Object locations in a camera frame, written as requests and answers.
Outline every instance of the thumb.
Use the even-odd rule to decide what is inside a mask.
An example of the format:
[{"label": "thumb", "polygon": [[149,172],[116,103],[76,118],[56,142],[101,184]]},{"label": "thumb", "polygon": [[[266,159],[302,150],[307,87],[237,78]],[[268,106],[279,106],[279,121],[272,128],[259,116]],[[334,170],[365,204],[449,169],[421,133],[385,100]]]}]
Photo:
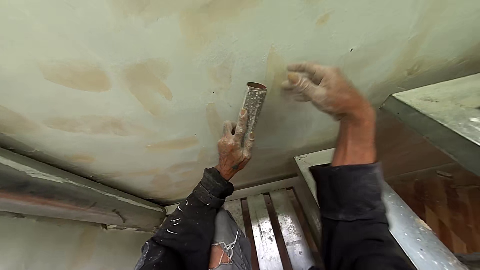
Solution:
[{"label": "thumb", "polygon": [[298,73],[288,73],[288,81],[294,87],[293,90],[311,97],[318,85],[314,84],[309,78],[301,76]]}]

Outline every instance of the person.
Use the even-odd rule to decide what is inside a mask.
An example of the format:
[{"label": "person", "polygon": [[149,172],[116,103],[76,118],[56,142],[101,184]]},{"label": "person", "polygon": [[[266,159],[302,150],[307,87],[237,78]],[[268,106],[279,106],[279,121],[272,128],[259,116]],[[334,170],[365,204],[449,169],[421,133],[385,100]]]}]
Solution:
[{"label": "person", "polygon": [[[396,251],[381,200],[374,109],[338,68],[300,63],[288,71],[282,84],[287,92],[340,121],[331,165],[310,168],[317,182],[325,269],[410,269]],[[233,193],[229,180],[251,157],[254,135],[241,143],[246,120],[242,110],[238,123],[224,123],[218,165],[205,169],[193,192],[145,243],[135,270],[252,268],[248,240],[221,209]]]}]

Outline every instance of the fingernail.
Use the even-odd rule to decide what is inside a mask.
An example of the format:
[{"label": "fingernail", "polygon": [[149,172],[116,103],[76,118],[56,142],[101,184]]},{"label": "fingernail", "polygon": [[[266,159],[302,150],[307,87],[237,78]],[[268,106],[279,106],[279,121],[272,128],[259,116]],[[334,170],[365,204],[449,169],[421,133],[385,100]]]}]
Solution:
[{"label": "fingernail", "polygon": [[289,80],[292,84],[294,84],[294,85],[296,85],[296,84],[299,82],[299,80],[300,80],[300,76],[298,76],[298,74],[292,73],[292,72],[290,72],[290,73],[287,75],[287,77],[288,77],[288,80]]}]

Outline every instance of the forearm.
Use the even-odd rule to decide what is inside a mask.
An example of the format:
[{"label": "forearm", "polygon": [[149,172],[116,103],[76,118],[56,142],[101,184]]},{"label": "forearm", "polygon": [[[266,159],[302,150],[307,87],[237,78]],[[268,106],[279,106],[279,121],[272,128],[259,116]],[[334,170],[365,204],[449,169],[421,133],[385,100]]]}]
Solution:
[{"label": "forearm", "polygon": [[232,192],[215,168],[205,169],[193,192],[145,243],[135,269],[208,269],[216,213]]},{"label": "forearm", "polygon": [[388,230],[379,163],[310,171],[317,182],[326,269],[409,269]]},{"label": "forearm", "polygon": [[375,161],[375,111],[366,103],[340,120],[332,166]]}]

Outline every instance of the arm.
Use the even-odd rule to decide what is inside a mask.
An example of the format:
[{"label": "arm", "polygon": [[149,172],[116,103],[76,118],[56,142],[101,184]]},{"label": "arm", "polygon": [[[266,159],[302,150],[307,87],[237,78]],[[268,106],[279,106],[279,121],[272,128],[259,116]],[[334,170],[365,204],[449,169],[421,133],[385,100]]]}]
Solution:
[{"label": "arm", "polygon": [[218,141],[218,165],[204,170],[203,178],[192,193],[147,240],[135,270],[209,268],[217,211],[233,193],[230,178],[245,167],[251,156],[253,134],[249,134],[244,147],[241,146],[246,122],[245,110],[240,113],[238,125],[225,121],[224,134]]},{"label": "arm", "polygon": [[322,214],[325,268],[410,269],[396,252],[381,198],[382,171],[376,161],[375,113],[338,69],[295,64],[284,85],[340,120],[331,167],[310,168]]}]

